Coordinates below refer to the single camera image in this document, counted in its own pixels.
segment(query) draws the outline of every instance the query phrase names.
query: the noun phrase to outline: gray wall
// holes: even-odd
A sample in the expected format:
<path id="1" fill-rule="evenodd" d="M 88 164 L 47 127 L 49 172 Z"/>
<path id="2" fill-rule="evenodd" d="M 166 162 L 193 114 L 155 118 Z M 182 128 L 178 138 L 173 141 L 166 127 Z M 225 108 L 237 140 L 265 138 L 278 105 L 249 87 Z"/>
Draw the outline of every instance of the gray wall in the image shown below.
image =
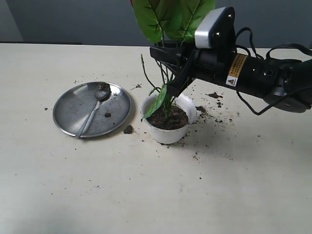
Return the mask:
<path id="1" fill-rule="evenodd" d="M 7 0 L 25 41 L 71 41 L 98 45 L 150 45 L 129 0 Z M 236 30 L 252 28 L 256 47 L 312 42 L 312 1 L 218 0 L 233 6 Z M 248 33 L 239 43 L 249 46 Z"/>
<path id="2" fill-rule="evenodd" d="M 21 41 L 20 31 L 5 0 L 0 0 L 0 41 Z"/>

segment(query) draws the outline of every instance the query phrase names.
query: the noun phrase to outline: white pot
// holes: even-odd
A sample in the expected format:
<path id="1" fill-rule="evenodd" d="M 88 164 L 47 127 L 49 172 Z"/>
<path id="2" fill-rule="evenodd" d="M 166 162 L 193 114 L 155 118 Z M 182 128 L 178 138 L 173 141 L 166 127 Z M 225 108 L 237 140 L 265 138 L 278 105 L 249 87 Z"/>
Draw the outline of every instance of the white pot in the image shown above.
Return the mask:
<path id="1" fill-rule="evenodd" d="M 157 98 L 157 95 L 151 95 L 145 99 L 141 106 L 141 117 L 143 118 L 145 112 L 148 108 L 153 104 L 154 100 Z M 163 144 L 173 144 L 179 141 L 187 132 L 187 128 L 190 124 L 194 123 L 196 120 L 196 107 L 191 99 L 189 99 L 184 94 L 181 94 L 179 97 L 175 99 L 175 103 L 178 107 L 186 112 L 186 115 L 189 118 L 189 124 L 175 130 L 163 130 L 154 127 L 151 125 L 145 118 L 143 121 L 147 124 L 151 135 L 153 136 L 154 140 L 159 143 Z"/>

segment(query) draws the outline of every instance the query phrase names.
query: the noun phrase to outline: yellow warning sticker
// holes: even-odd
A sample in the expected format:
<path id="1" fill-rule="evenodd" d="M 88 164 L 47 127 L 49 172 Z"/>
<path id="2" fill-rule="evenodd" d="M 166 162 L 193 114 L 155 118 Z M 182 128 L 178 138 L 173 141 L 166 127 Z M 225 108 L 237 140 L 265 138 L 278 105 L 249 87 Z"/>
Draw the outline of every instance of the yellow warning sticker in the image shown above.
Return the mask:
<path id="1" fill-rule="evenodd" d="M 233 63 L 230 67 L 229 74 L 226 80 L 226 84 L 230 86 L 236 86 L 239 74 L 243 68 L 243 65 L 246 61 L 247 55 L 237 54 L 233 60 Z"/>

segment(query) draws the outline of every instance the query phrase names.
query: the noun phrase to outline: white table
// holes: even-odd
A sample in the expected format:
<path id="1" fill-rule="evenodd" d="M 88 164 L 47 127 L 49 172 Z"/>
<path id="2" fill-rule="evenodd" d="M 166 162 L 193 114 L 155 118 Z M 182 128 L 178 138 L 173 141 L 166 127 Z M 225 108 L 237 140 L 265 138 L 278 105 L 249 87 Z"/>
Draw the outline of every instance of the white table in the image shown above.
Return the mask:
<path id="1" fill-rule="evenodd" d="M 311 233 L 312 112 L 271 109 L 257 117 L 234 91 L 196 80 L 184 93 L 214 118 L 192 125 L 184 145 L 167 148 L 140 122 L 151 90 L 140 53 L 160 84 L 145 47 L 0 44 L 0 233 Z M 272 55 L 308 58 L 291 50 Z M 123 126 L 77 140 L 56 127 L 59 96 L 94 80 L 131 94 L 132 135 Z M 222 108 L 205 95 L 214 91 Z M 257 110 L 266 105 L 244 97 Z"/>

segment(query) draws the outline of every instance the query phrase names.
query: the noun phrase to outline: stainless steel plate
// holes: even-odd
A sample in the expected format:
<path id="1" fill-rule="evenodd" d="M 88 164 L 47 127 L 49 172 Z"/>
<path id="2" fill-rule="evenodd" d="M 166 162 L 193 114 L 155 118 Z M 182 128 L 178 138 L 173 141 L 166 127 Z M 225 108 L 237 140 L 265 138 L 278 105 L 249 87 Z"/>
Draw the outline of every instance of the stainless steel plate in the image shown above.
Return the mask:
<path id="1" fill-rule="evenodd" d="M 78 85 L 57 100 L 53 108 L 53 120 L 58 128 L 71 136 L 77 133 L 97 101 L 94 92 L 99 83 Z M 111 87 L 111 96 L 97 108 L 91 125 L 82 133 L 82 138 L 110 133 L 120 127 L 130 114 L 132 102 L 129 94 L 115 84 L 108 84 Z"/>

